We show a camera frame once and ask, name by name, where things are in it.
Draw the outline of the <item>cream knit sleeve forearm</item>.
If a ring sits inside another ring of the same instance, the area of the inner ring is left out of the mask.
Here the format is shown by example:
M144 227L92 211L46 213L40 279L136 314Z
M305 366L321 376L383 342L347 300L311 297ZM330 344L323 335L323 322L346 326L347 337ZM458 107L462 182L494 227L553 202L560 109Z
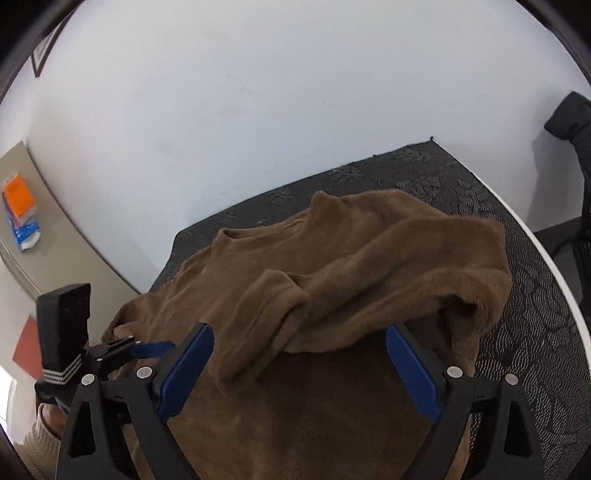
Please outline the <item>cream knit sleeve forearm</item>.
M34 479L54 480L60 450L60 440L38 417L21 443L14 448Z

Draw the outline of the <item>person's left hand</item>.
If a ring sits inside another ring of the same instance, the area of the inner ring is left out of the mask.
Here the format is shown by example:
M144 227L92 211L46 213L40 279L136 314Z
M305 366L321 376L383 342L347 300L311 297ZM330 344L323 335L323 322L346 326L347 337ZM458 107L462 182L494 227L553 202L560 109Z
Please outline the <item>person's left hand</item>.
M39 406L39 418L47 430L57 439L61 439L67 422L66 415L59 406L41 403Z

